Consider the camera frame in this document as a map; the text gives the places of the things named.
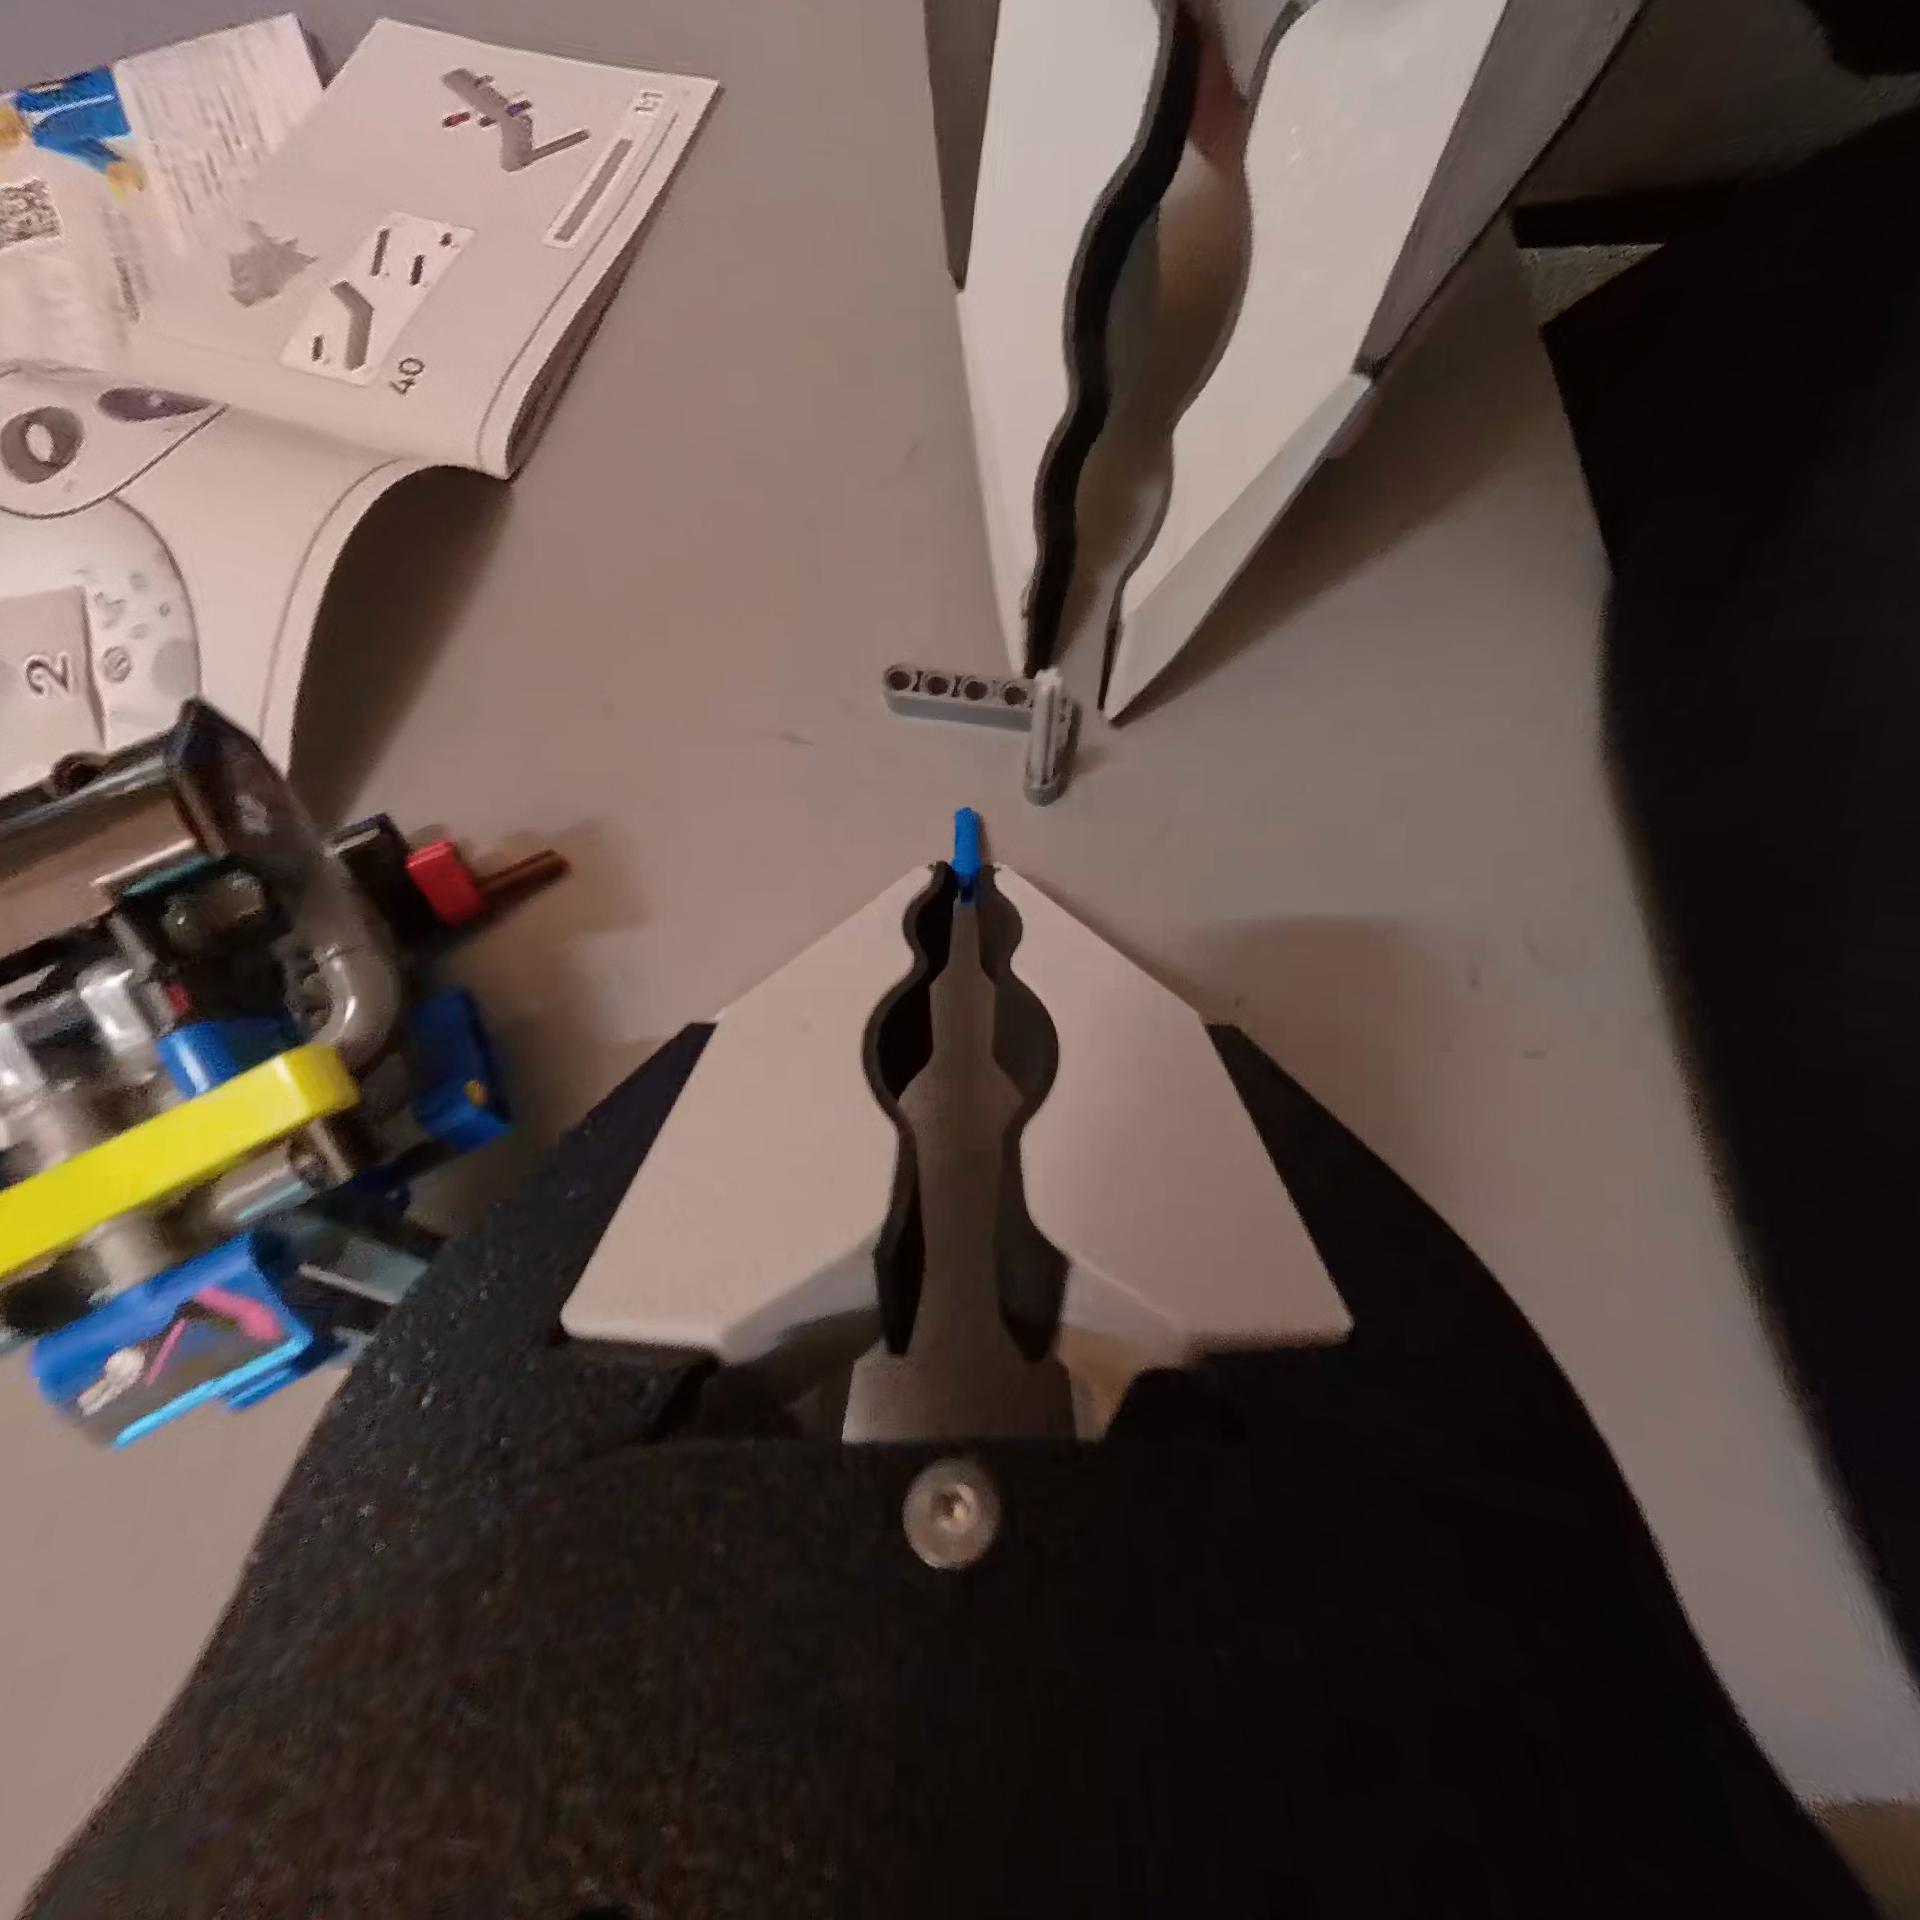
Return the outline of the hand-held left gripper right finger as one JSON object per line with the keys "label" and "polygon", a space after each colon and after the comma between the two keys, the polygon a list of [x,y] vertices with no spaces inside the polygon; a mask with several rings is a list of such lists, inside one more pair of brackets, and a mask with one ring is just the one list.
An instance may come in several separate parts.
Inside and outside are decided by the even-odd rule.
{"label": "hand-held left gripper right finger", "polygon": [[995,1286],[1029,1359],[1059,1359],[1073,1434],[1146,1371],[1330,1349],[1355,1318],[1208,1023],[1035,883],[978,883],[1001,1146]]}

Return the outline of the person's black clothed body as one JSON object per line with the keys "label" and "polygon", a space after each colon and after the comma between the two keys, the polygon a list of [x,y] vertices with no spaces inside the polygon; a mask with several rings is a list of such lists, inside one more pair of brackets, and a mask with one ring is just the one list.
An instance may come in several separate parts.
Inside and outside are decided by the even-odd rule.
{"label": "person's black clothed body", "polygon": [[1742,1249],[1917,1682],[1917,112],[1573,201],[1657,250],[1546,350],[1605,707]]}

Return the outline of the partly built lego vehicle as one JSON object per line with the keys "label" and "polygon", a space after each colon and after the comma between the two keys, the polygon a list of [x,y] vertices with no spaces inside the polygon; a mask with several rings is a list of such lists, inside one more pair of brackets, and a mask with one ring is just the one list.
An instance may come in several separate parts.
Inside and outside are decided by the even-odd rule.
{"label": "partly built lego vehicle", "polygon": [[2,797],[2,1354],[117,1454],[352,1366],[514,1130],[449,953],[570,876],[325,834],[207,698]]}

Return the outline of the grey angled lego beam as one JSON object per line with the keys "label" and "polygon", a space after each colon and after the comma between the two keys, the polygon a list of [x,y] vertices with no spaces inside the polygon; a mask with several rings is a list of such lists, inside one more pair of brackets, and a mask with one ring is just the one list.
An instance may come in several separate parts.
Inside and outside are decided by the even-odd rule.
{"label": "grey angled lego beam", "polygon": [[1032,805],[1059,803],[1071,781],[1080,706],[1064,748],[1055,757],[1038,757],[1032,748],[1032,682],[1035,677],[991,680],[983,674],[928,670],[915,663],[893,663],[881,670],[881,702],[899,718],[934,725],[969,725],[985,732],[1008,732],[1022,737],[1022,797]]}

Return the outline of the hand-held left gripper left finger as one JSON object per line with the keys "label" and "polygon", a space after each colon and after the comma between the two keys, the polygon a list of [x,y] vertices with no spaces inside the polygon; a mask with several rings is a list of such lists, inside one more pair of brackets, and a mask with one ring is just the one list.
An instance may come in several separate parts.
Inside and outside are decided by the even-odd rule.
{"label": "hand-held left gripper left finger", "polygon": [[934,1057],[956,876],[919,866],[710,1025],[561,1306],[596,1354],[694,1359],[810,1437],[912,1346],[925,1200],[907,1087]]}

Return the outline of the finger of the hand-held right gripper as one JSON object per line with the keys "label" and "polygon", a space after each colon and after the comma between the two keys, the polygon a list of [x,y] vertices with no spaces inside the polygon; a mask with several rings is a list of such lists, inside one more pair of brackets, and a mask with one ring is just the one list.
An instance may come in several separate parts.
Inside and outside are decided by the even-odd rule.
{"label": "finger of the hand-held right gripper", "polygon": [[1059,661],[1079,491],[1115,405],[1115,303],[1183,157],[1183,4],[925,4],[956,296],[1007,656]]}
{"label": "finger of the hand-held right gripper", "polygon": [[1429,301],[1595,90],[1644,4],[1214,4],[1247,109],[1247,243],[1115,605],[1116,722],[1365,420]]}

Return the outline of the lego instruction booklet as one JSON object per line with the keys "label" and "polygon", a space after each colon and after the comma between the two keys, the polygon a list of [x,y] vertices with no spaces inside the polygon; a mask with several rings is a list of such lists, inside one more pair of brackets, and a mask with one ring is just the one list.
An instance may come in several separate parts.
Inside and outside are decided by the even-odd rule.
{"label": "lego instruction booklet", "polygon": [[523,468],[715,97],[291,13],[2,90],[2,786],[195,694],[288,765],[352,532]]}

